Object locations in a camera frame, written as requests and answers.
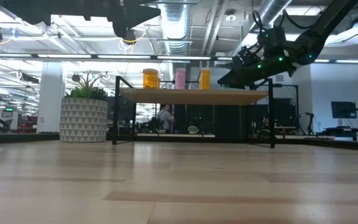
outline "ductwork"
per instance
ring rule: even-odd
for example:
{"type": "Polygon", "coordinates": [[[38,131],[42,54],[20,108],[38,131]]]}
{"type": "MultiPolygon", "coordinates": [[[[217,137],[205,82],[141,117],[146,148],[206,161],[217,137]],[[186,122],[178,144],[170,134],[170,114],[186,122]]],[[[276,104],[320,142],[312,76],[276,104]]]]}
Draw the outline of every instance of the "ductwork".
{"type": "MultiPolygon", "coordinates": [[[[263,0],[258,10],[262,24],[266,26],[272,24],[291,2],[292,0],[263,0]]],[[[246,35],[248,35],[249,31],[254,28],[255,25],[256,24],[252,18],[252,14],[248,15],[242,25],[242,33],[244,38],[246,35]]],[[[241,47],[242,42],[232,52],[232,55],[234,56],[236,53],[238,53],[241,47]]]]}
{"type": "MultiPolygon", "coordinates": [[[[187,4],[160,4],[162,34],[165,39],[181,40],[188,35],[188,22],[190,16],[187,4]]],[[[189,43],[166,42],[165,48],[169,55],[187,55],[189,43]]]]}

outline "black metal table frame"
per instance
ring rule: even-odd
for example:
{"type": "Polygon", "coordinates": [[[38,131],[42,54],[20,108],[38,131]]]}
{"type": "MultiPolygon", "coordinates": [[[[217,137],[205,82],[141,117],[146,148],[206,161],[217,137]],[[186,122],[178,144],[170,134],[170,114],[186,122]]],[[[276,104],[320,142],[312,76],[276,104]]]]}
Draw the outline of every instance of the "black metal table frame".
{"type": "MultiPolygon", "coordinates": [[[[120,87],[121,82],[126,84],[129,88],[134,88],[130,83],[128,83],[124,78],[121,76],[116,77],[116,89],[115,89],[115,98],[114,98],[114,115],[113,115],[113,131],[112,131],[112,144],[116,145],[118,141],[118,115],[119,115],[119,95],[120,95],[120,87]]],[[[261,84],[255,86],[253,90],[256,90],[258,87],[264,85],[265,83],[268,83],[268,118],[269,121],[274,121],[274,107],[273,107],[273,80],[271,78],[266,79],[261,84]]],[[[135,141],[136,135],[135,135],[135,123],[136,123],[136,102],[134,102],[134,113],[132,117],[132,132],[131,132],[131,140],[135,141]]],[[[269,122],[269,130],[270,130],[270,147],[275,147],[275,128],[274,128],[274,122],[269,122]]],[[[248,132],[246,130],[246,138],[244,143],[249,143],[249,136],[248,132]]]]}

